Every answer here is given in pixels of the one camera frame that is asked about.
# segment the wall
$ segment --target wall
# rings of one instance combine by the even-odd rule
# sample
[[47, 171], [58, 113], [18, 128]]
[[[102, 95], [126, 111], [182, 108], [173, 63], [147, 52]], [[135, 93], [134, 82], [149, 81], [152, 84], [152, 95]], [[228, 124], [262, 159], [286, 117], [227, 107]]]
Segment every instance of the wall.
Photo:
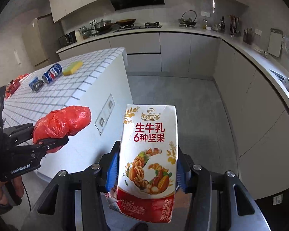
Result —
[[222, 16], [225, 16], [225, 23], [229, 25], [228, 15], [241, 16], [246, 6], [234, 0], [215, 0], [215, 13], [212, 13], [213, 0], [165, 0], [165, 5], [143, 6], [115, 11], [109, 0], [99, 0], [88, 4], [83, 8], [67, 15], [62, 20], [65, 33], [69, 33], [77, 28], [86, 25], [93, 19], [112, 20], [112, 22], [136, 18], [136, 23], [145, 22], [172, 22], [178, 23], [178, 19], [188, 10], [195, 10], [197, 13], [198, 27], [201, 27], [203, 19], [201, 11], [211, 12], [211, 17], [207, 18], [211, 24], [218, 24]]
[[[0, 86], [8, 84], [18, 75], [34, 71], [22, 40], [23, 29], [36, 17], [51, 13], [50, 4], [42, 3], [41, 8], [31, 9], [12, 20], [0, 23]], [[14, 55], [17, 51], [20, 64]]]
[[[289, 35], [289, 8], [283, 0], [247, 0], [247, 5], [249, 8], [242, 16], [244, 28], [262, 30], [261, 36], [255, 36], [256, 45], [267, 51], [271, 28]], [[276, 59], [289, 71], [289, 55], [284, 50], [281, 57]]]

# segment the gray floor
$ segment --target gray floor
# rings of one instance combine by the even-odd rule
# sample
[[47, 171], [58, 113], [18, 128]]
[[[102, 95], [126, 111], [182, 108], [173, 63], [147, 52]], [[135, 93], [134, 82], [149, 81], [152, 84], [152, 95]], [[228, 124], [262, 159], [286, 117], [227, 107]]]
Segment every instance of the gray floor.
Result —
[[[134, 104], [175, 105], [178, 119], [178, 137], [181, 150], [195, 163], [209, 171], [238, 172], [236, 154], [229, 122], [221, 98], [212, 81], [176, 77], [129, 76]], [[47, 183], [33, 172], [23, 176], [32, 205]], [[112, 231], [128, 231], [138, 221], [108, 208], [102, 196], [107, 223]], [[176, 194], [172, 221], [169, 224], [151, 224], [149, 230], [179, 231], [184, 229], [190, 195]], [[6, 223], [20, 229], [29, 206], [23, 203], [3, 215]], [[216, 195], [213, 196], [212, 223], [216, 220]]]

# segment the human hand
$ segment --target human hand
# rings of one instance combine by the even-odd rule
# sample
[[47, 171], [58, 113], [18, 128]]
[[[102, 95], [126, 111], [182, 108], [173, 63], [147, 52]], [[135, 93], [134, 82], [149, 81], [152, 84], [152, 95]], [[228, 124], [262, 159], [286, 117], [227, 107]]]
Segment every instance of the human hand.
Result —
[[[2, 186], [5, 184], [6, 182], [1, 182], [0, 181], [0, 204], [1, 205], [6, 205], [8, 204], [8, 199], [7, 197], [3, 194], [3, 191], [2, 191]], [[16, 191], [16, 194], [19, 196], [19, 197], [22, 197], [24, 195], [24, 187], [22, 185], [22, 179], [21, 179], [21, 176], [17, 177], [17, 178], [14, 178], [12, 180], [12, 183], [14, 185], [14, 188], [15, 188], [15, 191]]]

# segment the white and red carton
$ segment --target white and red carton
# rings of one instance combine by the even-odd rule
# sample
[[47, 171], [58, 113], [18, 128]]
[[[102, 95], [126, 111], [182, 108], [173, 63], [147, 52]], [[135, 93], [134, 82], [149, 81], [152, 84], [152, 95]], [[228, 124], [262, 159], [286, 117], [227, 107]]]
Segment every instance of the white and red carton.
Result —
[[110, 207], [148, 222], [170, 222], [176, 189], [178, 133], [175, 106], [128, 105], [117, 187]]

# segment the black cable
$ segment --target black cable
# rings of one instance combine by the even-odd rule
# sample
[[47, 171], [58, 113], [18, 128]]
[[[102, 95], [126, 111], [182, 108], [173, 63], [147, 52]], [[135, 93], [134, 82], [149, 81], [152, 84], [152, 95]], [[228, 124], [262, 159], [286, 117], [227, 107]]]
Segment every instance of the black cable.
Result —
[[21, 182], [22, 182], [22, 185], [24, 186], [24, 190], [25, 190], [25, 192], [26, 192], [26, 194], [27, 194], [27, 198], [28, 198], [28, 202], [29, 202], [30, 211], [32, 211], [32, 208], [31, 208], [31, 202], [30, 202], [30, 198], [29, 198], [29, 195], [28, 195], [27, 189], [26, 189], [26, 187], [25, 187], [25, 185], [24, 185], [24, 182], [23, 182], [23, 181], [21, 181]]

